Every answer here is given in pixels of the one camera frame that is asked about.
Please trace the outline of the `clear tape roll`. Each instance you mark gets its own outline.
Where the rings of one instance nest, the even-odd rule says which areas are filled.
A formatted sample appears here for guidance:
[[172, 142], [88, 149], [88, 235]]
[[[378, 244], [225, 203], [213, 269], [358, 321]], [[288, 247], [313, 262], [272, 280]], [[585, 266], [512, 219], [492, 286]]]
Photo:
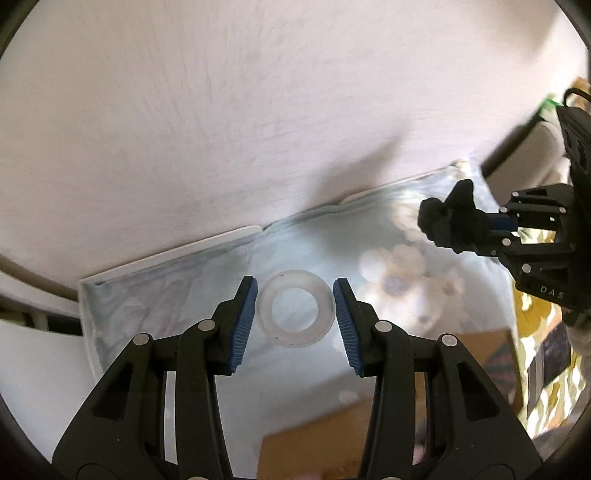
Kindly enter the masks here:
[[304, 270], [287, 270], [263, 285], [256, 300], [256, 318], [263, 333], [277, 345], [308, 347], [331, 330], [335, 300], [322, 278]]

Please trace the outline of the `black fluffy sock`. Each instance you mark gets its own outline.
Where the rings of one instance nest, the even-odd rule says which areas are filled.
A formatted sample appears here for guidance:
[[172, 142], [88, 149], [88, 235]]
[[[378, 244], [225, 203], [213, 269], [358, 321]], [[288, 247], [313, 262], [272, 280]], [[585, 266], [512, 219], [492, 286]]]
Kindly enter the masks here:
[[431, 197], [423, 200], [418, 214], [418, 226], [438, 247], [455, 253], [476, 252], [490, 238], [487, 214], [474, 201], [474, 183], [460, 180], [444, 201]]

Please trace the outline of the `grey sofa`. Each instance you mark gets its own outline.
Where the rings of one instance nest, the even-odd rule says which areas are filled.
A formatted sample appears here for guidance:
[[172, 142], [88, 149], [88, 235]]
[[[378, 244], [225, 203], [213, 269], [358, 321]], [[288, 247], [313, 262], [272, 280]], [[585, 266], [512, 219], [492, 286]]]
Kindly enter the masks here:
[[560, 127], [539, 116], [516, 127], [481, 166], [499, 205], [513, 192], [569, 183], [569, 165]]

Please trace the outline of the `yellow floral blanket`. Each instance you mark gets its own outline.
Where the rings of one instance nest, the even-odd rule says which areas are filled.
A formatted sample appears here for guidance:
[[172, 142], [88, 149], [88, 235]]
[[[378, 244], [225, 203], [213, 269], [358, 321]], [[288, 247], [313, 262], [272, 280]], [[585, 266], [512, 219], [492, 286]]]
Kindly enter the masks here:
[[523, 408], [518, 418], [532, 438], [567, 424], [585, 387], [580, 357], [572, 352], [561, 307], [513, 291], [516, 348]]

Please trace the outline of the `brown cardboard box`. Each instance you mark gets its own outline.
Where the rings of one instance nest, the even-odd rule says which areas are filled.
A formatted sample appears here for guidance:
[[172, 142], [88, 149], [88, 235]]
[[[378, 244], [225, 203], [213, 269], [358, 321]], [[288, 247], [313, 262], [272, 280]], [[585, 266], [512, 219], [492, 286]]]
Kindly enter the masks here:
[[483, 367], [515, 374], [508, 331], [374, 331], [370, 347], [373, 399], [264, 438], [257, 478], [526, 479], [539, 467], [514, 402]]

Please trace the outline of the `green packet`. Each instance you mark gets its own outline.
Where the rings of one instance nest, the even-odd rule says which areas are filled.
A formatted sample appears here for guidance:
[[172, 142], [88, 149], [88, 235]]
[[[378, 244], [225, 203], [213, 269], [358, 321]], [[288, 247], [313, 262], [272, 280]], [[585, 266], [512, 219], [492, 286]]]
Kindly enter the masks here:
[[540, 105], [539, 116], [541, 118], [549, 119], [556, 114], [556, 108], [559, 105], [560, 103], [556, 101], [554, 95], [548, 95]]

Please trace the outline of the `floral light blue tablecloth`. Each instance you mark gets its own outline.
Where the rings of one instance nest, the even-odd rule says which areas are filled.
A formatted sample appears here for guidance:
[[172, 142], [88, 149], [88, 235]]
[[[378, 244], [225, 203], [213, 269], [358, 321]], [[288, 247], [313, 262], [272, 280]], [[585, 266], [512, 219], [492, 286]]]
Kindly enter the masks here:
[[164, 254], [83, 280], [82, 326], [95, 375], [139, 333], [184, 332], [259, 283], [238, 371], [217, 381], [233, 471], [259, 479], [344, 479], [358, 473], [374, 380], [349, 366], [332, 283], [408, 333], [452, 333], [515, 409], [523, 404], [512, 282], [498, 261], [456, 254], [417, 224], [421, 202], [474, 184], [478, 208], [497, 202], [470, 160], [338, 205], [276, 222], [259, 233], [190, 254]]

